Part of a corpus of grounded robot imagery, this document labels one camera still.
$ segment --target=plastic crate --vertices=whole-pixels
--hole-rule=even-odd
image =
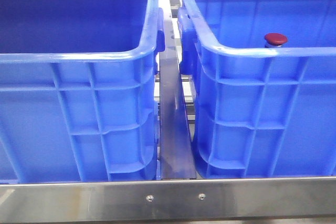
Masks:
[[[183,2],[201,176],[334,175],[336,0]],[[264,48],[267,33],[289,41]]]
[[[0,6],[0,183],[154,179],[158,0]]]

